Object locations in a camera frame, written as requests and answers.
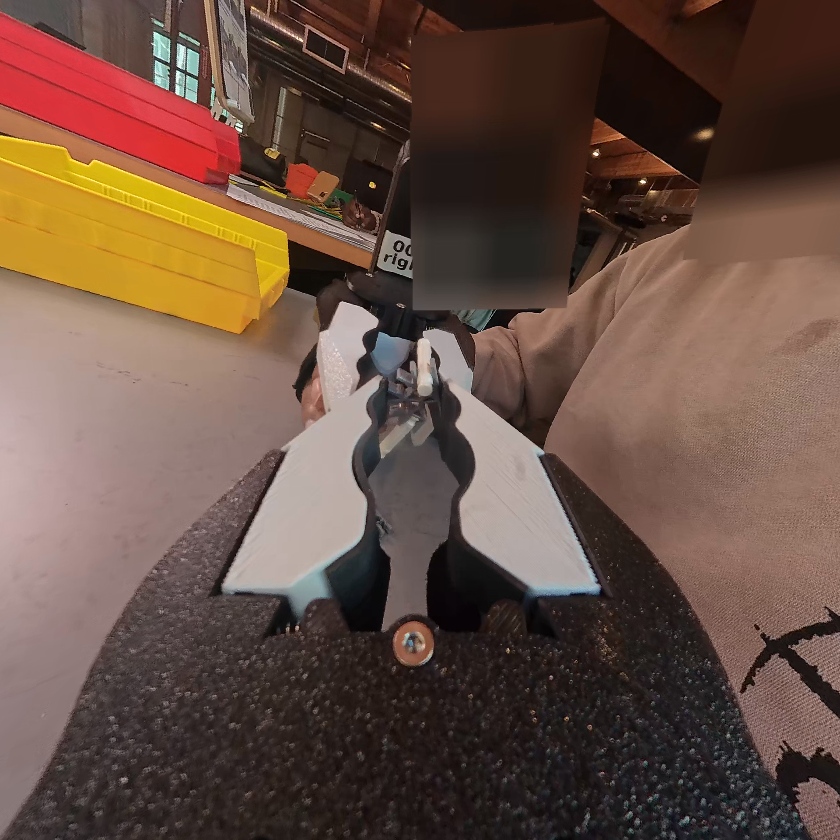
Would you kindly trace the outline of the white paper sheet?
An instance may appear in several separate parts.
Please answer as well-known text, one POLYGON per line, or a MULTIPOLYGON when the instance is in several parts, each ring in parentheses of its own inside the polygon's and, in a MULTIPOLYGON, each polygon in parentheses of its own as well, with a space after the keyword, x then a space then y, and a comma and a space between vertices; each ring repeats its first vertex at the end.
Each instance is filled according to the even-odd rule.
POLYGON ((239 203, 327 235, 347 245, 362 248, 368 253, 373 253, 375 249, 376 237, 372 234, 347 227, 339 219, 311 213, 307 208, 294 202, 275 201, 261 191, 251 190, 237 183, 228 184, 227 195, 239 203))

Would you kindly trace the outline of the person's right hand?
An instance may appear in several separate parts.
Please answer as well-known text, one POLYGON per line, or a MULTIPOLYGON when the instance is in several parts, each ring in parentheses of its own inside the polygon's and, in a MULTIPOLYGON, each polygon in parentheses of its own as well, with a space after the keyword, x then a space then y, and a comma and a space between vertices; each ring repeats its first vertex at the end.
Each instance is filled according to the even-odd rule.
POLYGON ((317 365, 314 366, 311 375, 301 390, 300 405, 301 422, 305 429, 310 428, 327 413, 317 365))

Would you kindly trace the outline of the poster on stand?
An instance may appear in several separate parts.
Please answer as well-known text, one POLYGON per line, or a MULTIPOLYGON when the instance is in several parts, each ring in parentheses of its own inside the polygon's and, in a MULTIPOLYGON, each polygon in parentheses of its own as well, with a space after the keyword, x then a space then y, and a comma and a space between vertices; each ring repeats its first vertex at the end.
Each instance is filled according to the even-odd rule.
POLYGON ((247 3, 205 1, 216 120, 247 130, 255 119, 249 84, 247 3))

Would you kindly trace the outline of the black bag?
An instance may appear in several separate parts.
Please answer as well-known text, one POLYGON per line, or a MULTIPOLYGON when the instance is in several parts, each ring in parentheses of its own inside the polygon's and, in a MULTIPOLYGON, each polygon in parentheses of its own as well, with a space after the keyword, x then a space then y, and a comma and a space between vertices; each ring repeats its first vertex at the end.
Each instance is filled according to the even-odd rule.
POLYGON ((281 152, 265 147, 242 133, 238 136, 238 147, 242 176, 267 182, 276 188, 285 187, 287 159, 281 152))

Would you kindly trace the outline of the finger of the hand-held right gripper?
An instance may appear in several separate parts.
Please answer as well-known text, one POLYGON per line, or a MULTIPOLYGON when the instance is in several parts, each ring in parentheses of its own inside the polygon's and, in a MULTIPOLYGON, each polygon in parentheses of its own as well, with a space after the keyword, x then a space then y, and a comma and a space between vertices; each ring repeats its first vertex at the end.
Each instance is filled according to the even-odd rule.
POLYGON ((378 331, 379 322, 370 311, 356 305, 339 305, 329 326, 319 333, 317 366, 326 413, 341 406, 360 388, 369 398, 380 388, 381 377, 376 372, 363 383, 367 374, 359 371, 361 362, 371 361, 364 336, 373 333, 376 337, 378 331))
POLYGON ((443 329, 428 329, 423 336, 430 342, 437 357, 438 378, 449 384, 457 384, 464 391, 471 391, 473 369, 461 349, 458 338, 443 329))

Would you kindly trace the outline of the yellow plastic bin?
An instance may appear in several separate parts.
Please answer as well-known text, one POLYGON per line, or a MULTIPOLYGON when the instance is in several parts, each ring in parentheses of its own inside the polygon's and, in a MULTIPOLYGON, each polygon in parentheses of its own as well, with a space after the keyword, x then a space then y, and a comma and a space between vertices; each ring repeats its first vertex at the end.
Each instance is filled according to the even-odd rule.
POLYGON ((62 147, 1 139, 1 265, 242 333, 287 287, 282 230, 62 147))

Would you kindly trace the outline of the red plastic bin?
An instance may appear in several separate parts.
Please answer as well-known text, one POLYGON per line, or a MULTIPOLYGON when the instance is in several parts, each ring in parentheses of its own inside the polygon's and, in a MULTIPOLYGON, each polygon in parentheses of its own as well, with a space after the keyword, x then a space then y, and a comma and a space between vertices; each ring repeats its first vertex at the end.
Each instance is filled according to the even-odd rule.
POLYGON ((197 182, 240 173, 239 135, 210 111, 6 14, 1 104, 197 182))

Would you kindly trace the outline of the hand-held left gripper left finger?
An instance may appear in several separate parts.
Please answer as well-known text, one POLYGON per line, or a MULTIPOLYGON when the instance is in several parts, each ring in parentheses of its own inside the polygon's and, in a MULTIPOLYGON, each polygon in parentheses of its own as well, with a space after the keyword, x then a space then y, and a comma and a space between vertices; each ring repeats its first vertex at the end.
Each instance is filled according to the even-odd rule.
POLYGON ((370 380, 282 449, 222 579, 224 595, 286 599, 301 620, 332 599, 355 632, 379 632, 389 585, 370 476, 386 380, 370 380))

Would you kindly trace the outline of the ceiling air vent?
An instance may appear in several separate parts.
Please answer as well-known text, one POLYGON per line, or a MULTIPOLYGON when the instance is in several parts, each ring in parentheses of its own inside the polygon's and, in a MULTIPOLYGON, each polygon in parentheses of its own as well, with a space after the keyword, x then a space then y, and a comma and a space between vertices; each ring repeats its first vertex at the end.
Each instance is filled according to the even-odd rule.
POLYGON ((309 25, 304 27, 302 52, 342 75, 347 72, 350 61, 349 48, 309 25))

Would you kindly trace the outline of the paned window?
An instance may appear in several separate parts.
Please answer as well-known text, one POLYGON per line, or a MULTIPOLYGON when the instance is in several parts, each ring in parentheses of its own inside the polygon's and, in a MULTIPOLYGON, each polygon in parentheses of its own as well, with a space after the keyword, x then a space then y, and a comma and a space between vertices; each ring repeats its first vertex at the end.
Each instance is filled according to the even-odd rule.
POLYGON ((153 83, 197 103, 201 45, 192 36, 179 34, 175 46, 164 22, 152 18, 153 83))

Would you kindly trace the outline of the person's beige sweater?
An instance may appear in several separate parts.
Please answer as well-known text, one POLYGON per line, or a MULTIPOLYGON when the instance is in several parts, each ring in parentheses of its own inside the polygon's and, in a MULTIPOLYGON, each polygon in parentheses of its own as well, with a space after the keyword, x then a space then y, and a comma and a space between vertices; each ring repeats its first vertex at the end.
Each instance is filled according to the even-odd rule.
POLYGON ((765 765, 838 838, 838 257, 710 266, 687 232, 574 294, 549 448, 692 605, 765 765))

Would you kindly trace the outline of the person's right forearm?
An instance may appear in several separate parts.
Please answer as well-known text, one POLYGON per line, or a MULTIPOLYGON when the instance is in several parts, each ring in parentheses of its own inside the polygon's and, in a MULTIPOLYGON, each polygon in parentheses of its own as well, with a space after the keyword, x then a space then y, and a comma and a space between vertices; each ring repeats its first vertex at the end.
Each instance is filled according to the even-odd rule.
POLYGON ((478 333, 472 393, 550 453, 592 448, 590 438, 627 425, 636 402, 602 353, 612 320, 604 307, 569 305, 478 333))

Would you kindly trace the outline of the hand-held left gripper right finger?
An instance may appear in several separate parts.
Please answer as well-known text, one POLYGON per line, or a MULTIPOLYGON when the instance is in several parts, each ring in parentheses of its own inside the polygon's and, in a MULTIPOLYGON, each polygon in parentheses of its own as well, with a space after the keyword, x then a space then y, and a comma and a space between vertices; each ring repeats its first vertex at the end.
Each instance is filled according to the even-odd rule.
POLYGON ((541 448, 454 381, 438 404, 435 435, 457 488, 427 570, 432 621, 473 632, 502 602, 529 623, 538 599, 602 595, 541 448))

